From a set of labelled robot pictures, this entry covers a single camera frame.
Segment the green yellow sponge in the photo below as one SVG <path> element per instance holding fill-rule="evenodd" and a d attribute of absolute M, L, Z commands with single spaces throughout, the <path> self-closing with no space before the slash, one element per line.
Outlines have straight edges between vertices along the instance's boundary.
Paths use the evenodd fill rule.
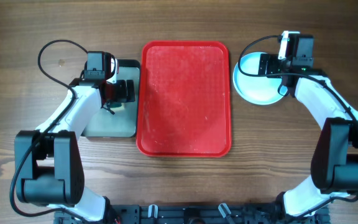
<path fill-rule="evenodd" d="M 120 102 L 109 102 L 108 103 L 108 108 L 110 110 L 113 110 L 113 111 L 123 110 L 124 109 L 124 104 L 120 103 Z"/>

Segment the light blue plate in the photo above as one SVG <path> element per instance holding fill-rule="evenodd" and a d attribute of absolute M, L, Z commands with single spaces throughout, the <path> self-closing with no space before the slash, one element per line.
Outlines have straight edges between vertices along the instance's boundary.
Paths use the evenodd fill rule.
<path fill-rule="evenodd" d="M 241 58 L 240 68 L 243 72 L 257 75 L 259 61 L 262 52 L 252 52 Z M 234 88 L 238 94 L 255 105 L 271 105 L 280 101 L 288 89 L 282 86 L 280 78 L 251 77 L 239 71 L 238 63 L 234 67 L 233 75 Z"/>

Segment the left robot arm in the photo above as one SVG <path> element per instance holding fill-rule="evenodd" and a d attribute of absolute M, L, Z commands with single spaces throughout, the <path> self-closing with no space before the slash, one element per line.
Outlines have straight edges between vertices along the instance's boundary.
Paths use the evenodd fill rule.
<path fill-rule="evenodd" d="M 116 223 L 109 199 L 85 186 L 78 138 L 106 103 L 133 102 L 134 82 L 76 78 L 66 88 L 67 97 L 45 123 L 15 137 L 11 207 L 23 217 L 64 213 L 82 223 Z"/>

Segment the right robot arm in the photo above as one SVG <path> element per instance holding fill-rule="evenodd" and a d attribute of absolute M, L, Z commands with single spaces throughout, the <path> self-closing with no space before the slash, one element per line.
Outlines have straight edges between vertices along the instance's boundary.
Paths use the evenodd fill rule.
<path fill-rule="evenodd" d="M 275 56 L 262 53 L 257 73 L 280 78 L 321 128 L 310 176 L 266 204 L 264 213 L 273 220 L 297 220 L 335 200 L 358 200 L 358 111 L 340 96 L 321 69 L 306 65 L 286 68 Z"/>

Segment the black water tray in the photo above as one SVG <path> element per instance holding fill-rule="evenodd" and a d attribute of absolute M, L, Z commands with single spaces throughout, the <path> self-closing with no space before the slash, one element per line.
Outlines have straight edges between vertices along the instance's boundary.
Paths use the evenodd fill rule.
<path fill-rule="evenodd" d="M 139 99 L 140 63 L 137 60 L 119 59 L 117 80 L 133 80 L 135 102 L 123 103 L 123 110 L 101 108 L 89 121 L 82 136 L 86 138 L 131 138 L 136 134 Z"/>

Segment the red plastic tray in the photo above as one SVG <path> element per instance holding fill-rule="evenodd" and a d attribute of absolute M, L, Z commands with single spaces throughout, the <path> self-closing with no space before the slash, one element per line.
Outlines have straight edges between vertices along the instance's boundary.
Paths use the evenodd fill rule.
<path fill-rule="evenodd" d="M 222 42 L 145 44 L 136 144 L 150 157 L 222 157 L 230 151 L 229 51 Z"/>

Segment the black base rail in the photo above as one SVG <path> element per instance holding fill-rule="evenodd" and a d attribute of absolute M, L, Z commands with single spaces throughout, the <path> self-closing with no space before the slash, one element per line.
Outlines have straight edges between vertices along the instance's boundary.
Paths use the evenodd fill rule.
<path fill-rule="evenodd" d="M 113 224 L 330 224 L 329 209 L 319 209 L 312 216 L 294 219 L 283 214 L 277 203 L 245 203 L 213 206 L 113 205 L 99 223 Z"/>

